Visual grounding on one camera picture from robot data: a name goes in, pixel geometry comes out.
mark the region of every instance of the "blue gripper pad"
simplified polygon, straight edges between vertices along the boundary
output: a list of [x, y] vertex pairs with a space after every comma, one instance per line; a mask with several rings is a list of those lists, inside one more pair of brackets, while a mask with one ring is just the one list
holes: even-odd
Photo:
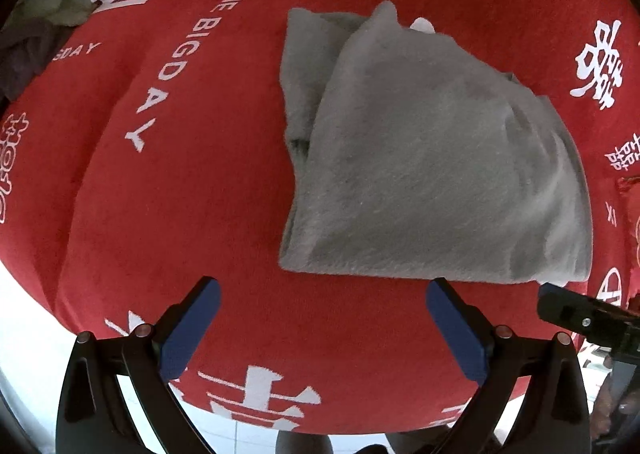
[[164, 382], [180, 377], [185, 370], [220, 308], [220, 299], [218, 282], [214, 278], [203, 277], [182, 303], [165, 314], [173, 312], [171, 317], [175, 320], [171, 322], [173, 329], [160, 344], [159, 371]]
[[428, 284], [427, 308], [464, 375], [479, 385], [484, 384], [493, 352], [489, 322], [477, 308], [468, 306], [443, 278]]

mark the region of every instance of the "gray towel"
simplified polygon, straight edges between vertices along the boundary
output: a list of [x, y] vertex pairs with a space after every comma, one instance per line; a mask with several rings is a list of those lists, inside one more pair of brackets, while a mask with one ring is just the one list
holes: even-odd
[[442, 34], [289, 12], [280, 69], [294, 272], [585, 280], [593, 229], [572, 138], [536, 97]]

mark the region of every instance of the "red fabric surface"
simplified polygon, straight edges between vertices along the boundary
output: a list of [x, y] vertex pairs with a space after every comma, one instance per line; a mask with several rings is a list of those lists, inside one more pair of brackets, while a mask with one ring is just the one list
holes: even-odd
[[626, 230], [626, 253], [630, 265], [627, 300], [640, 296], [640, 177], [619, 179], [618, 189], [623, 201], [622, 215], [626, 216], [621, 223]]
[[[368, 15], [382, 0], [242, 0], [211, 12], [221, 1], [148, 0], [98, 12], [68, 43], [82, 50], [52, 62], [10, 106], [7, 116], [24, 112], [30, 124], [10, 171], [2, 261], [69, 329], [99, 337], [116, 336], [117, 326], [128, 331], [138, 318], [154, 322], [201, 275], [216, 277], [222, 308], [175, 383], [199, 407], [214, 402], [238, 420], [317, 433], [409, 430], [455, 418], [450, 408], [475, 385], [426, 311], [426, 281], [300, 275], [277, 265], [293, 192], [278, 85], [287, 11]], [[405, 24], [428, 18], [550, 97], [580, 150], [593, 209], [592, 275], [588, 287], [571, 287], [620, 299], [625, 236], [610, 210], [622, 209], [621, 173], [605, 155], [640, 132], [640, 23], [628, 0], [391, 1]], [[215, 27], [201, 21], [218, 17]], [[615, 103], [602, 110], [593, 90], [569, 92], [586, 82], [575, 59], [594, 44], [598, 20], [622, 22], [614, 47], [624, 66]], [[201, 44], [172, 57], [185, 41]], [[87, 53], [90, 43], [100, 44]], [[159, 79], [163, 69], [165, 78], [178, 69], [164, 68], [171, 62], [186, 64]], [[140, 110], [150, 88], [168, 95]], [[139, 152], [125, 136], [151, 120]], [[640, 166], [623, 172], [638, 174]], [[536, 317], [536, 283], [456, 289], [518, 334], [555, 331]], [[244, 400], [249, 366], [264, 368], [251, 372], [271, 387], [265, 405]]]

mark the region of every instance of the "dark gray cloth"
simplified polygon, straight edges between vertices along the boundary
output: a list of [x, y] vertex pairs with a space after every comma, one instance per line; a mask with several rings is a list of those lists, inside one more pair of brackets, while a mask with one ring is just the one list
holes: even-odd
[[[397, 452], [396, 454], [413, 454]], [[304, 434], [279, 430], [276, 440], [275, 454], [334, 454], [331, 440], [325, 434]], [[383, 445], [369, 445], [355, 454], [388, 454]]]
[[386, 434], [386, 440], [391, 445], [394, 454], [414, 454], [427, 445], [431, 447], [438, 446], [449, 432], [449, 427], [439, 425], [407, 432], [388, 433]]
[[0, 97], [13, 101], [41, 74], [73, 28], [31, 19], [0, 31]]
[[280, 265], [489, 282], [585, 280], [593, 230], [553, 105], [443, 34], [289, 12], [280, 69], [296, 176]]

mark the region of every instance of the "metal screw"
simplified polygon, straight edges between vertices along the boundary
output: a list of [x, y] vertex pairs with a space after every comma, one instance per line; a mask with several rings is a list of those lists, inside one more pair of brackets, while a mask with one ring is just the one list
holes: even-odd
[[559, 332], [558, 335], [556, 335], [556, 338], [563, 346], [568, 346], [572, 342], [571, 337], [563, 331]]
[[90, 339], [91, 339], [91, 333], [89, 331], [83, 331], [82, 333], [78, 334], [78, 336], [76, 337], [76, 342], [78, 344], [85, 344]]
[[153, 330], [154, 327], [151, 324], [140, 324], [133, 330], [133, 333], [135, 336], [143, 339], [144, 337], [151, 335]]
[[500, 324], [495, 327], [495, 334], [499, 336], [501, 339], [510, 339], [513, 337], [513, 331], [509, 326], [505, 326], [504, 324]]

